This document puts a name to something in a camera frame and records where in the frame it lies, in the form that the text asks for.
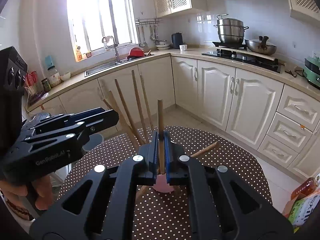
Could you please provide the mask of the person's left hand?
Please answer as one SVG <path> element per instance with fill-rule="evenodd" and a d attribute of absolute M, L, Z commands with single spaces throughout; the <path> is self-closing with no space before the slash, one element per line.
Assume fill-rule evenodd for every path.
<path fill-rule="evenodd" d="M 50 176 L 46 175 L 37 179 L 32 182 L 32 185 L 39 195 L 35 201 L 35 206 L 39 210 L 47 210 L 54 202 Z M 12 204 L 24 207 L 20 197 L 26 197 L 28 195 L 28 189 L 25 185 L 17 186 L 6 180 L 1 180 L 1 190 Z"/>

